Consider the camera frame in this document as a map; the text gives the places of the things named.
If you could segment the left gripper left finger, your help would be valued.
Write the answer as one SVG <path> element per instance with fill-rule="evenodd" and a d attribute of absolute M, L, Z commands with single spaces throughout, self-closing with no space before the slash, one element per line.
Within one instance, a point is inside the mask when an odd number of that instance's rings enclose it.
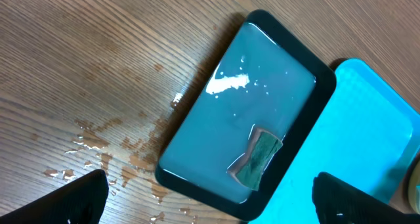
<path fill-rule="evenodd" d="M 55 191 L 1 216 L 2 223 L 92 223 L 103 214 L 109 186 L 96 169 Z"/>

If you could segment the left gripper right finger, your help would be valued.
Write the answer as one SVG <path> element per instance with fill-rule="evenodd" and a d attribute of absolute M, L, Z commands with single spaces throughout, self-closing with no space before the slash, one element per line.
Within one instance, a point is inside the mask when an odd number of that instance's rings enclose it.
<path fill-rule="evenodd" d="M 313 180 L 312 202 L 320 224 L 419 224 L 418 214 L 391 208 L 326 172 Z"/>

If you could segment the yellow plate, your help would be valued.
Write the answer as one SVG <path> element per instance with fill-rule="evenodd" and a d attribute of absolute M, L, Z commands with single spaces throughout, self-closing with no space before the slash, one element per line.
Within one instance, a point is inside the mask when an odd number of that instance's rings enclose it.
<path fill-rule="evenodd" d="M 420 163 L 417 162 L 408 183 L 408 201 L 412 210 L 419 214 L 419 183 L 420 183 Z"/>

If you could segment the green orange sponge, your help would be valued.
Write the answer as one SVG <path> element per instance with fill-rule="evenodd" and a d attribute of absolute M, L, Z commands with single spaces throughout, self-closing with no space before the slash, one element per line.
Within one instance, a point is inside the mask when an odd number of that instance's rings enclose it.
<path fill-rule="evenodd" d="M 282 147 L 282 141 L 271 132 L 253 128 L 246 151 L 231 163 L 227 173 L 242 186 L 258 191 L 265 169 Z"/>

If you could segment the teal plastic tray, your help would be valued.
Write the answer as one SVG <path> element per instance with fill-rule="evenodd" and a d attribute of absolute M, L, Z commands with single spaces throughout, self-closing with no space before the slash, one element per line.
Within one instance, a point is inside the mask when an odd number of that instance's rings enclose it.
<path fill-rule="evenodd" d="M 312 184 L 327 172 L 388 204 L 419 151 L 419 114 L 364 61 L 337 86 L 258 223 L 316 223 Z"/>

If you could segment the black water tray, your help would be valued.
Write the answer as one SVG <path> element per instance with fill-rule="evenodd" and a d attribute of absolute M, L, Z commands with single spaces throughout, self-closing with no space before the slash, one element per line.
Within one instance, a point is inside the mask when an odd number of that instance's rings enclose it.
<path fill-rule="evenodd" d="M 269 12 L 250 12 L 161 155 L 156 180 L 242 221 L 258 218 L 336 84 L 333 71 Z M 258 191 L 227 173 L 256 127 L 283 143 Z"/>

